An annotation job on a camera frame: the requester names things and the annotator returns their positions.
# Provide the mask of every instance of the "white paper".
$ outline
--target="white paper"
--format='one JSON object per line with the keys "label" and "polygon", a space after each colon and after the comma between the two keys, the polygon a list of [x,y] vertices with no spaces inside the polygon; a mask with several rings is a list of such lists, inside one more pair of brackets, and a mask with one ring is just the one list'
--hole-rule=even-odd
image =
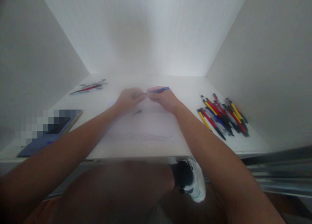
{"label": "white paper", "polygon": [[142,144],[178,143],[176,120],[160,104],[145,99],[129,113],[117,119],[102,141]]}

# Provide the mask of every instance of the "lap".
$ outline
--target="lap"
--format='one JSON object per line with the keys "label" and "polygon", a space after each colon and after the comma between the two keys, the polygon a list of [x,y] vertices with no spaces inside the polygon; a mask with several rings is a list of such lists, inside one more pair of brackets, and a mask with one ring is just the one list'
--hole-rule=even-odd
{"label": "lap", "polygon": [[173,186],[167,165],[126,162],[98,166],[64,192],[52,223],[146,223],[152,208]]}

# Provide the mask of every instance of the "left hand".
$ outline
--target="left hand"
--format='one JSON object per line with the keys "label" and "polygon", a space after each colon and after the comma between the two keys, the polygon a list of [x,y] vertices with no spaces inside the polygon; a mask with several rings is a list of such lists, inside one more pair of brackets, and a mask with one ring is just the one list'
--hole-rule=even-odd
{"label": "left hand", "polygon": [[125,89],[121,92],[113,107],[124,113],[147,97],[147,95],[142,95],[143,93],[144,91],[140,88]]}

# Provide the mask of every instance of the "desk surface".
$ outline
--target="desk surface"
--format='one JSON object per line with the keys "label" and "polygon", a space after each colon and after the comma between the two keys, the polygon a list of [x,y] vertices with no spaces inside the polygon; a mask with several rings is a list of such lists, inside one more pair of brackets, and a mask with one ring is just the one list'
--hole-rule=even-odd
{"label": "desk surface", "polygon": [[[125,88],[140,87],[146,90],[153,86],[169,86],[175,95],[200,119],[197,109],[203,107],[200,95],[213,98],[216,93],[220,100],[223,96],[208,82],[205,77],[182,77],[182,76],[116,76],[103,74],[90,74],[81,83],[91,83],[106,78],[109,84],[100,91],[83,93],[71,96],[69,93],[80,89],[79,85],[68,92],[51,109],[82,109],[83,114],[78,119],[72,130],[82,125],[91,118],[105,111],[109,101],[117,99],[120,92]],[[112,145],[104,147],[99,143],[89,154],[87,159],[103,158],[133,158],[133,157],[159,157],[159,156],[189,156],[191,152],[186,141],[176,124],[179,132],[179,144],[138,144],[138,145]],[[224,141],[237,154],[254,154],[271,152],[270,147],[248,124],[250,137],[233,132],[235,137],[226,137]],[[8,145],[0,152],[0,160],[23,160],[15,159],[18,154],[16,146]]]}

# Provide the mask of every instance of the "forearm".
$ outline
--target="forearm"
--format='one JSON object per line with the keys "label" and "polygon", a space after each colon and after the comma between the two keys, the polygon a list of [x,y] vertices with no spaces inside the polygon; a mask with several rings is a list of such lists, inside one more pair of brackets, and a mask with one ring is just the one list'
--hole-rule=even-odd
{"label": "forearm", "polygon": [[188,146],[225,203],[250,205],[267,198],[239,157],[202,124],[185,106],[175,116]]}
{"label": "forearm", "polygon": [[118,109],[110,108],[3,176],[0,192],[7,212],[15,209],[21,220],[27,217],[92,151],[119,114]]}

